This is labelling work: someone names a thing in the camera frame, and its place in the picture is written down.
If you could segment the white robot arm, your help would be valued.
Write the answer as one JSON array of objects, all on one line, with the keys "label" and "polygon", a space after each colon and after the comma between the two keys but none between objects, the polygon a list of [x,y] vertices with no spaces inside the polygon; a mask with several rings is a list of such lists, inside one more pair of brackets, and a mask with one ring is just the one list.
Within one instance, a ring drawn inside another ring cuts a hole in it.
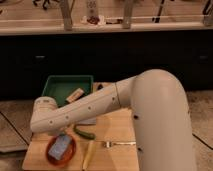
[{"label": "white robot arm", "polygon": [[139,171],[197,171],[186,93],[166,70],[144,71],[61,108],[54,108],[53,102],[48,96],[35,100],[32,132],[52,132],[129,107]]}]

